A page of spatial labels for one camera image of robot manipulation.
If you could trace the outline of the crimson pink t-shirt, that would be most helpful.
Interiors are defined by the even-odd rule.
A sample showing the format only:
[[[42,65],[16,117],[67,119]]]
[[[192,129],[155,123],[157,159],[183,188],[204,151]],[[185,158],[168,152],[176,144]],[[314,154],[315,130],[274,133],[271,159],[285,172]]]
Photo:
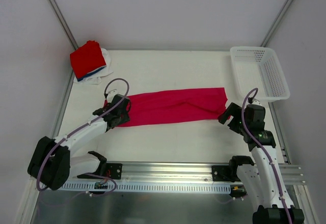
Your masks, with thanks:
[[[120,127],[214,120],[227,100],[224,88],[167,90],[131,95],[110,114],[121,117]]]

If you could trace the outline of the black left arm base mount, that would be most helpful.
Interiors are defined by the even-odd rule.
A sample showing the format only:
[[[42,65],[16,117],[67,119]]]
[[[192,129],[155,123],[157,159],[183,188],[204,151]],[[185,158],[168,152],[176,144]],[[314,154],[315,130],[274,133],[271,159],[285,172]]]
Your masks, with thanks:
[[[101,163],[95,172],[92,172],[92,176],[88,174],[78,175],[78,179],[100,179],[103,177],[109,177],[113,180],[120,180],[122,176],[122,164],[121,163]]]

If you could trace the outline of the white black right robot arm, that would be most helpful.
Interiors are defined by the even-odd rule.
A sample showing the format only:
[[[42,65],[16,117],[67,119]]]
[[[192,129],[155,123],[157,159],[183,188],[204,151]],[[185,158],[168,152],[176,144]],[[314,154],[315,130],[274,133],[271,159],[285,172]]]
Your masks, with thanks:
[[[258,103],[240,107],[231,103],[218,117],[221,124],[241,135],[250,156],[233,156],[218,176],[231,182],[241,181],[254,213],[253,223],[303,223],[304,213],[294,206],[280,171],[276,142],[265,130],[265,108]]]

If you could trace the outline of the white plastic mesh basket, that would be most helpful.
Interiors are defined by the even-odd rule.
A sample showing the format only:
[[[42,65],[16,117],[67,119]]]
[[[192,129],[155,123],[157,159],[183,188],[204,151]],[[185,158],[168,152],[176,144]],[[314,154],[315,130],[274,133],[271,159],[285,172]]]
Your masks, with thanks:
[[[256,99],[266,102],[287,100],[289,87],[276,52],[271,48],[234,46],[230,48],[236,90],[241,98],[257,88]]]

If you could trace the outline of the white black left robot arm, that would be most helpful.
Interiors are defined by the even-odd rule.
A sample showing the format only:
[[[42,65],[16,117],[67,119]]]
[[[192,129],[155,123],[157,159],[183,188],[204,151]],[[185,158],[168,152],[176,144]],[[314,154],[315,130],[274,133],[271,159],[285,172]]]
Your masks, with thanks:
[[[88,121],[66,135],[42,137],[34,150],[27,173],[37,180],[37,188],[58,190],[71,178],[101,178],[107,159],[95,151],[76,156],[76,152],[96,137],[129,122],[131,102],[116,94],[112,101],[95,110]]]

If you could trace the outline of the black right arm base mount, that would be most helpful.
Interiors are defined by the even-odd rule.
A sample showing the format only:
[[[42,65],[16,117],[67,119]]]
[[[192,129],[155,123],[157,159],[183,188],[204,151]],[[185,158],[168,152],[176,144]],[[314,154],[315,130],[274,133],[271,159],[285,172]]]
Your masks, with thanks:
[[[213,182],[240,182],[236,170],[236,167],[229,165],[212,165],[212,180]]]

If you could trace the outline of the folded blue t-shirt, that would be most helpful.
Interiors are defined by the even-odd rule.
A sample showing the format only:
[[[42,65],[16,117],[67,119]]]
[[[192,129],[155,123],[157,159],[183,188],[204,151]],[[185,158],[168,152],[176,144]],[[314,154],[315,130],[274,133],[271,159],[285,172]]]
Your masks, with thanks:
[[[80,82],[86,80],[87,78],[98,78],[102,75],[103,71],[106,69],[106,66],[100,67],[96,70],[93,70],[86,75],[82,76],[81,78],[74,77],[74,81]]]

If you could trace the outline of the aluminium mounting rail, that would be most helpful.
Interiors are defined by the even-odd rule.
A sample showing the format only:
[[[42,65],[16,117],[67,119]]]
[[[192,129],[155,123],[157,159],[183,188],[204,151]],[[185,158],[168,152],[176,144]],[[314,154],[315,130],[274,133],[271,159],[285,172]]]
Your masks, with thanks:
[[[222,178],[219,170],[228,167],[228,163],[171,163],[171,162],[118,162],[108,161],[108,164],[122,164],[118,183],[171,183],[171,184],[217,184],[242,182],[227,181]],[[307,185],[302,168],[295,164],[280,164],[280,171],[285,185]]]

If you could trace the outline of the folded red t-shirt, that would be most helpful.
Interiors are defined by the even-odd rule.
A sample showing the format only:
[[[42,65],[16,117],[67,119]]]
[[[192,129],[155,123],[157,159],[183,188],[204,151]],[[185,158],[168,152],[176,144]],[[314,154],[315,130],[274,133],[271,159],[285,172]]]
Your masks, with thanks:
[[[87,41],[86,44],[71,53],[70,64],[77,78],[106,66],[100,44],[96,41]]]

